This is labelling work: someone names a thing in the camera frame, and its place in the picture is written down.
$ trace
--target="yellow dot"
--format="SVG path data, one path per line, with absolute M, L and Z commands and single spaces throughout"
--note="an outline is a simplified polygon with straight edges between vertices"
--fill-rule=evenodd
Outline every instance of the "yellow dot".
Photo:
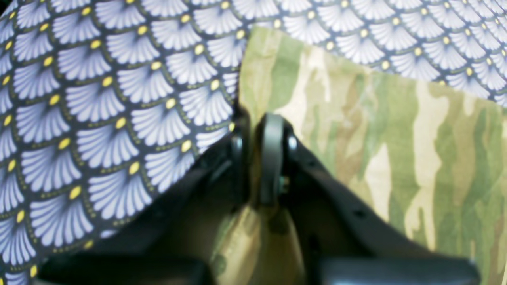
M 63 150 L 64 148 L 68 147 L 68 145 L 70 145 L 70 138 L 64 138 L 58 145 L 58 148 Z
M 192 147 L 192 142 L 187 140 L 182 144 L 182 152 L 187 152 Z
M 96 49 L 96 48 L 100 47 L 100 45 L 101 45 L 100 40 L 94 40 L 90 44 L 90 48 L 91 49 Z
M 39 30 L 40 31 L 45 31 L 48 27 L 49 27 L 49 24 L 46 23 L 46 24 L 43 24 Z
M 37 266 L 33 265 L 30 268 L 30 277 L 34 278 L 37 275 Z
M 387 60 L 385 60 L 385 61 L 382 63 L 382 69 L 383 69 L 383 70 L 388 69 L 390 66 L 391 66 L 391 64 L 390 64 L 390 63 L 389 63 L 389 61 L 387 61 Z
M 172 107 L 174 107 L 174 105 L 176 105 L 176 100 L 174 100 L 174 98 L 169 99 L 165 103 L 165 107 L 168 108 L 168 109 L 171 109 Z
M 182 16 L 182 23 L 186 23 L 186 22 L 188 22 L 188 21 L 190 21 L 190 16 L 189 16 L 189 15 L 187 15 L 187 14 L 183 15 L 183 16 Z
M 90 241 L 88 241 L 87 243 L 85 243 L 84 248 L 85 248 L 86 250 L 89 250 L 90 248 L 92 248 L 92 246 L 93 246 L 93 240 L 90 240 Z
M 7 166 L 7 171 L 11 172 L 12 170 L 14 170 L 14 167 L 16 167 L 16 160 L 13 159 L 11 160 L 11 162 L 9 162 L 9 166 Z
M 76 199 L 81 194 L 81 186 L 74 187 L 68 195 L 70 200 Z
M 53 57 L 50 56 L 44 60 L 44 66 L 50 66 L 53 63 Z
M 90 14 L 91 11 L 92 11 L 92 9 L 90 7 L 86 7 L 81 12 L 81 15 L 86 16 L 86 15 Z
M 18 223 L 21 223 L 21 221 L 25 218 L 25 211 L 24 210 L 21 210 L 19 211 L 18 213 L 18 216 L 16 216 L 16 221 Z
M 12 116 L 11 115 L 8 115 L 5 120 L 4 120 L 4 126 L 7 126 L 11 123 L 12 121 Z
M 125 118 L 120 118 L 117 122 L 116 122 L 116 128 L 117 129 L 121 129 L 123 128 L 123 126 L 125 126 L 125 124 L 127 123 L 127 120 Z
M 102 86 L 107 87 L 113 83 L 113 78 L 111 76 L 108 76 L 102 80 Z
M 148 28 L 146 26 L 141 26 L 139 29 L 137 29 L 138 34 L 145 34 L 148 31 Z
M 134 162 L 129 168 L 128 173 L 130 175 L 134 175 L 136 172 L 139 171 L 139 162 Z
M 330 50 L 332 50 L 333 48 L 335 48 L 335 43 L 333 43 L 333 42 L 329 42 L 329 43 L 325 46 L 325 48 L 326 48 L 327 50 L 329 50 L 329 51 L 330 51 Z
M 54 95 L 49 99 L 49 105 L 53 106 L 54 104 L 58 103 L 60 101 L 60 95 Z
M 212 91 L 217 90 L 219 87 L 220 87 L 220 82 L 218 79 L 211 81 L 211 90 Z
M 203 45 L 197 45 L 194 49 L 194 52 L 196 55 L 200 55 L 204 51 Z
M 239 30 L 237 33 L 236 33 L 236 38 L 239 40 L 239 39 L 242 39 L 245 37 L 245 31 L 244 30 Z
M 161 62 L 159 62 L 159 61 L 155 61 L 154 63 L 152 63 L 152 70 L 157 70 L 157 69 L 159 69 L 161 66 L 162 66 L 162 63 L 161 63 Z

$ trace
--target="fabric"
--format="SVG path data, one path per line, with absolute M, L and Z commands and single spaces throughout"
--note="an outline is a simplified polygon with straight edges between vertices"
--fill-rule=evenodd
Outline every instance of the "fabric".
M 505 105 L 505 2 L 15 0 L 0 17 L 0 276 L 134 219 L 229 132 L 255 23 Z
M 436 83 L 375 72 L 265 28 L 255 29 L 247 46 L 240 101 L 253 125 L 265 112 L 288 119 L 336 179 L 409 239 L 470 258 L 483 284 L 507 283 L 506 109 Z M 255 213 L 264 233 L 255 235 L 257 255 L 243 262 L 256 269 L 222 274 L 250 284 L 301 283 L 290 219 L 282 211 Z M 246 228 L 232 226 L 231 244 L 255 239 Z M 236 257 L 220 254 L 225 261 Z

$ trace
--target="patterned fabric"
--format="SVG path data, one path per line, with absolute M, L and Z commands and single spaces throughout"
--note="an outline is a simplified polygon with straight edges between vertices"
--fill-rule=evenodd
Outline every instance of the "patterned fabric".
M 0 17 L 0 274 L 90 247 L 229 132 L 254 23 L 506 104 L 495 0 L 15 0 Z
M 472 259 L 483 284 L 507 283 L 507 109 L 264 28 L 246 49 L 240 100 L 253 124 L 265 112 L 288 119 L 336 179 L 408 238 Z M 215 254 L 233 261 L 232 270 L 215 269 L 221 284 L 301 284 L 285 213 L 247 208 L 242 217 L 231 223 L 230 246 Z M 260 245 L 238 261 L 241 244 Z M 254 270 L 234 271 L 240 262 Z

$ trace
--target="fan pattern fabric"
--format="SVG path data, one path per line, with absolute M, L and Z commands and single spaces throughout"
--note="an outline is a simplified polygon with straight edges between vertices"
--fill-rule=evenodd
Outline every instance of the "fan pattern fabric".
M 232 129 L 255 23 L 507 106 L 506 7 L 15 0 L 0 18 L 0 284 L 114 234 Z

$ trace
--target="green camouflage fabric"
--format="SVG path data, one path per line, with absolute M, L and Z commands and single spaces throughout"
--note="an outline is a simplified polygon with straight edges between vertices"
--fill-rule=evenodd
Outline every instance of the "green camouflage fabric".
M 265 112 L 289 120 L 336 179 L 409 239 L 470 258 L 483 284 L 507 283 L 501 106 L 374 72 L 260 27 L 246 49 L 239 98 L 253 125 Z M 212 257 L 220 284 L 302 282 L 283 209 L 247 207 L 226 224 Z

